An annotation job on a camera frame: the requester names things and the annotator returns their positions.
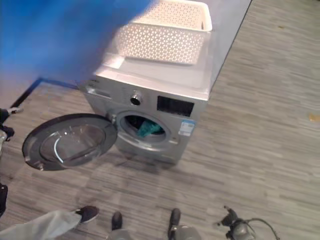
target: black cable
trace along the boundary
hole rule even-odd
[[[250,223],[252,221],[259,221],[259,222],[262,222],[262,223],[266,224],[272,230],[272,232],[273,232],[273,234],[275,236],[275,239],[276,240],[280,240],[280,237],[278,237],[278,235],[277,235],[276,231],[274,230],[274,228],[267,221],[265,221],[265,220],[263,220],[261,218],[251,218],[249,220],[244,220],[244,222],[246,224],[248,224],[248,223]]]

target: shoe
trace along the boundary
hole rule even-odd
[[[99,215],[99,208],[95,206],[84,206],[74,211],[82,216],[80,223],[86,224],[95,219]]]
[[[24,111],[23,108],[19,108],[19,107],[12,107],[7,109],[9,116],[11,116],[12,114],[18,114]]]
[[[122,228],[122,214],[119,211],[116,211],[111,220],[112,231]]]
[[[174,226],[178,226],[180,222],[181,211],[179,208],[174,208],[171,212],[170,221],[169,221],[169,228],[168,228],[168,239],[174,239]]]

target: green cloth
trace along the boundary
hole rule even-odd
[[[159,124],[153,121],[145,120],[137,132],[137,136],[144,138],[161,130]]]

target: plastic laundry basket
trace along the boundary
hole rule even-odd
[[[160,0],[115,37],[120,55],[179,64],[196,64],[208,32],[208,5],[188,0]]]

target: blurry blue cloth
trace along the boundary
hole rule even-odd
[[[151,1],[1,0],[0,81],[12,73],[23,81],[31,72],[56,80],[88,79],[115,31]]]

